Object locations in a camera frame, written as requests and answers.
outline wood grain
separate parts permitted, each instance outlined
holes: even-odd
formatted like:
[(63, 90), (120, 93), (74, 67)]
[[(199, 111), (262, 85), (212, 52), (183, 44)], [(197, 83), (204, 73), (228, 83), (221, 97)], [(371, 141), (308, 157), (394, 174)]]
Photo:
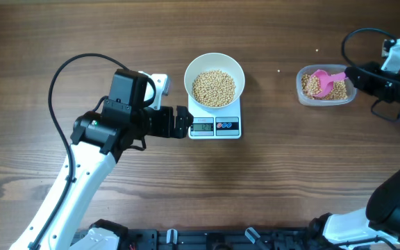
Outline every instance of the wood grain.
[[(400, 37), (400, 2), (9, 3), (0, 1), (0, 249), (27, 227), (63, 162), (47, 91), (56, 69), (79, 53), (169, 74), (166, 106), (188, 104), (184, 71), (203, 53), (230, 55), (247, 76), (242, 139), (148, 137), (148, 150), (123, 154), (82, 228), (100, 218), (130, 228), (304, 226), (326, 212), (365, 206), (400, 168), (400, 122), (371, 115), (374, 98), (360, 93), (345, 106), (311, 108), (298, 102), (295, 87), (306, 65), (344, 64), (340, 42), (355, 28)], [(380, 60), (382, 39), (361, 35), (349, 55)], [(53, 105), (67, 137), (73, 121), (108, 93), (115, 69), (84, 58), (64, 70)]]

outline digital scale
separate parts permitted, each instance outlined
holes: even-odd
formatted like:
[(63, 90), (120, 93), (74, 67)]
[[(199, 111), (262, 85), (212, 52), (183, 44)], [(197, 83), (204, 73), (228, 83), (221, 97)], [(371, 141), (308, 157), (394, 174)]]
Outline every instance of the digital scale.
[(231, 105), (216, 110), (201, 108), (192, 97), (188, 97), (187, 102), (187, 109), (194, 116), (188, 133), (191, 139), (238, 139), (242, 136), (240, 98)]

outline container of chickpeas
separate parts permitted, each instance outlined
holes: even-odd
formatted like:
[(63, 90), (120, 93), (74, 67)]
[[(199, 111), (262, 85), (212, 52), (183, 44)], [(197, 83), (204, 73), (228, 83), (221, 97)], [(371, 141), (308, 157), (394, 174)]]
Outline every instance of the container of chickpeas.
[(187, 94), (203, 109), (229, 106), (244, 89), (244, 73), (238, 62), (222, 53), (195, 58), (185, 72)]
[(314, 94), (322, 91), (317, 78), (310, 76), (318, 69), (328, 74), (344, 72), (347, 66), (344, 65), (310, 65), (299, 71), (296, 77), (297, 95), (299, 102), (306, 106), (334, 106), (349, 103), (354, 100), (357, 90), (349, 79), (335, 81), (333, 90), (325, 97), (314, 97)]

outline clear plastic container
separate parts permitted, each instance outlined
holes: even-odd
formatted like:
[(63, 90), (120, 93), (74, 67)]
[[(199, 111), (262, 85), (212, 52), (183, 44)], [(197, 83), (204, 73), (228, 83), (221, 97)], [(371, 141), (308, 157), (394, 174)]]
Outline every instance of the clear plastic container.
[(314, 100), (308, 98), (302, 91), (302, 76), (304, 74), (313, 74), (318, 69), (328, 72), (328, 74), (337, 74), (344, 72), (347, 66), (344, 65), (310, 65), (306, 66), (297, 73), (296, 85), (297, 85), (297, 96), (299, 96), (299, 101), (306, 106), (334, 106), (340, 104), (346, 104), (354, 100), (356, 96), (357, 89), (353, 86), (350, 79), (345, 80), (345, 85), (347, 87), (347, 99), (343, 100)]

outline scale control panel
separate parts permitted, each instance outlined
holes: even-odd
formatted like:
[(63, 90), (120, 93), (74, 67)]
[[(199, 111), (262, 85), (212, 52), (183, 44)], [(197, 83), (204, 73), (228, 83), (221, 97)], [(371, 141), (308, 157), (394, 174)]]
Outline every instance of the scale control panel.
[(240, 138), (239, 117), (195, 117), (190, 128), (192, 139)]

